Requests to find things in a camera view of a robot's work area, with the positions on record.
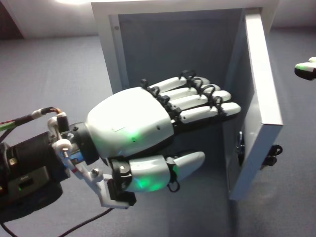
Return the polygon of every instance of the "white robotic hand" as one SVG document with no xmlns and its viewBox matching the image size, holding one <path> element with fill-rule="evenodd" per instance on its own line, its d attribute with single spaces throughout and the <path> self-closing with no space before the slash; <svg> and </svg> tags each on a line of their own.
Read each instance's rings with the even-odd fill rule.
<svg viewBox="0 0 316 237">
<path fill-rule="evenodd" d="M 69 138 L 56 141 L 53 148 L 94 190 L 102 206 L 128 208 L 136 201 L 134 192 L 180 189 L 178 181 L 197 170 L 205 154 L 163 156 L 154 151 L 178 133 L 233 118 L 241 108 L 230 99 L 230 93 L 196 77 L 194 71 L 151 86 L 142 80 L 141 87 L 121 91 L 98 104 L 85 124 L 71 125 Z M 52 124 L 56 123 L 50 123 L 50 130 L 58 133 Z M 87 171 L 81 163 L 90 164 L 99 156 L 111 167 L 112 175 Z"/>
<path fill-rule="evenodd" d="M 316 79 L 316 57 L 310 58 L 306 63 L 296 64 L 295 74 L 306 80 Z"/>
</svg>

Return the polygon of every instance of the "gray wall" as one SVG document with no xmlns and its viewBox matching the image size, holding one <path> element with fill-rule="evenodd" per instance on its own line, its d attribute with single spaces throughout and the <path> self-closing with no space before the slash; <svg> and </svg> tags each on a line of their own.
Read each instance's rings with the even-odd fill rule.
<svg viewBox="0 0 316 237">
<path fill-rule="evenodd" d="M 247 199 L 227 201 L 221 127 L 214 126 L 211 133 L 201 131 L 175 141 L 176 147 L 189 147 L 190 140 L 218 135 L 207 151 L 210 159 L 182 183 L 179 193 L 138 195 L 129 210 L 114 210 L 69 236 L 315 236 L 316 84 L 293 73 L 296 63 L 315 56 L 315 42 L 315 29 L 273 30 L 268 38 L 285 124 L 277 143 L 284 153 L 273 168 L 259 172 Z M 65 110 L 71 122 L 82 121 L 90 108 L 111 95 L 98 38 L 2 42 L 0 83 L 1 121 L 50 105 Z M 66 88 L 57 91 L 63 85 Z M 27 124 L 7 142 L 44 132 L 45 123 L 43 118 Z M 55 203 L 7 225 L 20 237 L 55 237 L 102 211 L 82 181 L 73 177 L 62 186 L 64 194 Z M 7 235 L 0 230 L 0 236 Z"/>
</svg>

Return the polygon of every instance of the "black cable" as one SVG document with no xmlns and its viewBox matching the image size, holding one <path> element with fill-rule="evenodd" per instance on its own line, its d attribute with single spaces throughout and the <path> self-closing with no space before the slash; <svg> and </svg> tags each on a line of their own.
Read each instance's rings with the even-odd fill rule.
<svg viewBox="0 0 316 237">
<path fill-rule="evenodd" d="M 88 224 L 88 223 L 90 223 L 90 222 L 92 222 L 92 221 L 95 221 L 96 219 L 99 219 L 99 218 L 102 217 L 102 216 L 105 216 L 106 214 L 108 214 L 108 213 L 109 213 L 110 211 L 112 211 L 113 209 L 114 209 L 114 208 L 109 208 L 109 209 L 107 209 L 106 211 L 102 212 L 101 214 L 96 215 L 95 217 L 92 217 L 92 218 L 90 218 L 90 219 L 88 219 L 88 220 L 86 220 L 86 221 L 80 223 L 79 225 L 76 225 L 76 226 L 72 227 L 70 230 L 67 230 L 66 232 L 64 232 L 63 234 L 61 234 L 61 235 L 58 236 L 58 237 L 64 237 L 64 236 L 70 234 L 71 232 L 75 231 L 76 229 L 78 229 L 78 228 L 80 228 L 80 227 L 82 227 L 82 226 L 84 226 L 84 225 L 86 225 L 86 224 Z M 0 222 L 0 226 L 1 226 L 9 235 L 11 235 L 12 237 L 18 237 L 18 236 L 16 236 L 11 230 L 9 230 L 8 227 L 5 226 L 5 224 L 4 224 L 3 222 Z"/>
<path fill-rule="evenodd" d="M 10 134 L 10 132 L 12 132 L 14 130 L 14 128 L 10 128 L 8 130 L 6 130 L 0 137 L 0 143 Z"/>
<path fill-rule="evenodd" d="M 0 226 L 12 237 L 18 237 L 11 230 L 9 230 L 9 228 L 3 222 L 0 222 Z"/>
<path fill-rule="evenodd" d="M 82 227 L 82 226 L 84 226 L 84 225 L 86 225 L 86 224 L 88 224 L 88 223 L 90 223 L 90 222 L 92 222 L 92 221 L 95 221 L 96 219 L 99 219 L 99 218 L 102 217 L 102 216 L 105 216 L 106 214 L 108 214 L 108 213 L 109 213 L 110 211 L 112 211 L 113 209 L 114 209 L 114 208 L 109 208 L 109 209 L 107 209 L 106 211 L 102 212 L 101 214 L 96 215 L 95 217 L 92 217 L 91 219 L 86 220 L 86 221 L 80 223 L 79 225 L 76 225 L 75 227 L 72 227 L 70 230 L 64 232 L 62 235 L 60 235 L 60 236 L 58 236 L 58 237 L 64 237 L 64 236 L 70 234 L 72 231 L 75 231 L 76 229 L 78 229 L 78 228 L 80 228 L 80 227 Z"/>
</svg>

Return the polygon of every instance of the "gray fabric surface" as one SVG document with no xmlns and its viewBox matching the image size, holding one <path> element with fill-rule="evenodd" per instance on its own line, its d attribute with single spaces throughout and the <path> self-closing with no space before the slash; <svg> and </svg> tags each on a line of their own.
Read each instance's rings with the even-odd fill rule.
<svg viewBox="0 0 316 237">
<path fill-rule="evenodd" d="M 293 72 L 296 63 L 315 56 L 315 42 L 315 29 L 273 30 L 268 37 L 285 124 L 277 143 L 284 153 L 273 168 L 258 173 L 245 200 L 227 200 L 223 138 L 221 127 L 214 126 L 186 134 L 167 149 L 207 147 L 206 163 L 182 182 L 178 193 L 139 194 L 134 207 L 114 210 L 69 236 L 315 236 L 316 84 Z M 110 95 L 97 37 L 0 42 L 1 121 L 51 105 L 66 111 L 70 122 L 82 121 Z M 13 145 L 46 131 L 47 118 L 17 129 L 7 142 Z M 64 194 L 55 203 L 7 223 L 8 227 L 20 237 L 55 237 L 104 210 L 86 184 L 74 176 L 62 187 Z M 0 229 L 0 236 L 8 235 Z"/>
</svg>

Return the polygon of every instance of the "cabinet door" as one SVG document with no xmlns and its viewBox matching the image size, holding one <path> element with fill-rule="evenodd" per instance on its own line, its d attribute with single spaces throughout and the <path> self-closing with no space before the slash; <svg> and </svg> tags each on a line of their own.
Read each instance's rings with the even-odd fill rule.
<svg viewBox="0 0 316 237">
<path fill-rule="evenodd" d="M 258 10 L 248 10 L 240 22 L 226 89 L 242 107 L 241 116 L 223 124 L 230 199 L 243 198 L 282 128 L 282 118 Z M 236 144 L 244 139 L 240 164 Z"/>
</svg>

